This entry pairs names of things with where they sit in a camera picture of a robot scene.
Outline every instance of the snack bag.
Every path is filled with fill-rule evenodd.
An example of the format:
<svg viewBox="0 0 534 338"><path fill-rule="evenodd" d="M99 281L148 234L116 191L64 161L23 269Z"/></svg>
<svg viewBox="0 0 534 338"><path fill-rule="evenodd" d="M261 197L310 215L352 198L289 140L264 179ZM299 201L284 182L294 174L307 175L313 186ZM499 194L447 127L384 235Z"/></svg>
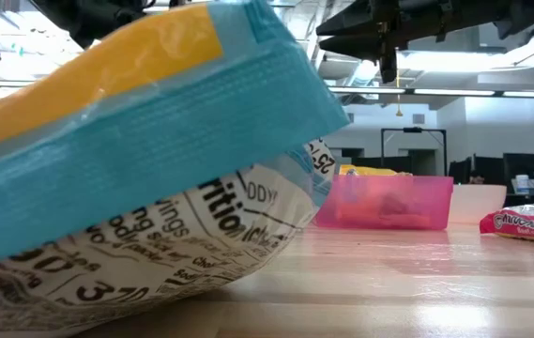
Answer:
<svg viewBox="0 0 534 338"><path fill-rule="evenodd" d="M534 240L534 205L505 207L480 222L482 234Z"/></svg>
<svg viewBox="0 0 534 338"><path fill-rule="evenodd" d="M262 1L116 31L0 100L0 337L70 336L262 267L347 123Z"/></svg>

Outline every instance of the pink plastic container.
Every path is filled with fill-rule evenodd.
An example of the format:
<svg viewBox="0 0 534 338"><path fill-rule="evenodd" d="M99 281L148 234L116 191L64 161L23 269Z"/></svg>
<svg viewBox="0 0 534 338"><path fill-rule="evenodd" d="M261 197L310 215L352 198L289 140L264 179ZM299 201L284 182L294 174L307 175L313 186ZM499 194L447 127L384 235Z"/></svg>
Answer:
<svg viewBox="0 0 534 338"><path fill-rule="evenodd" d="M451 177L336 176L316 214L321 227L443 230Z"/></svg>

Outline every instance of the wooden table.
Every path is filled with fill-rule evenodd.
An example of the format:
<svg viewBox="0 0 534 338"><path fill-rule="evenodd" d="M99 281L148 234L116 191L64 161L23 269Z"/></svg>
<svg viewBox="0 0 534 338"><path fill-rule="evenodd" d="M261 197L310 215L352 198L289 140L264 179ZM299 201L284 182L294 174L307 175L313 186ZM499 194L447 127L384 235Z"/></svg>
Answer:
<svg viewBox="0 0 534 338"><path fill-rule="evenodd" d="M81 338L534 338L534 242L309 228L222 290Z"/></svg>

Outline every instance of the black stand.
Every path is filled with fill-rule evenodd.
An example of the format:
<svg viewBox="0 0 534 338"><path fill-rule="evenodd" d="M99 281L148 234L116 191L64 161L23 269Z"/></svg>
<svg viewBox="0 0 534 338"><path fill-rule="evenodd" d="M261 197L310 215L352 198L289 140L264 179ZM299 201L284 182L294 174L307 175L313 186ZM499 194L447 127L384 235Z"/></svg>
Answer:
<svg viewBox="0 0 534 338"><path fill-rule="evenodd" d="M446 130L438 129L423 129L419 127L414 128L383 128L381 129L381 167L385 168L386 163L386 140L385 134L386 131L401 131L403 133L423 133L424 131L428 132L440 132L443 137L443 147L444 147L444 176L448 175L448 149L446 147Z"/></svg>

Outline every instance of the red candy wrapper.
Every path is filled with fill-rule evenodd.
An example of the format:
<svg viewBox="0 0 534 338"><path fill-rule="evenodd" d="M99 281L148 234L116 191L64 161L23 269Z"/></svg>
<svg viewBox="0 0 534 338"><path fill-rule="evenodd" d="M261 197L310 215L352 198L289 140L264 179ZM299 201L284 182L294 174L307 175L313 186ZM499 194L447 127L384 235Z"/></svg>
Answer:
<svg viewBox="0 0 534 338"><path fill-rule="evenodd" d="M534 240L534 205L506 207L480 221L482 234Z"/></svg>

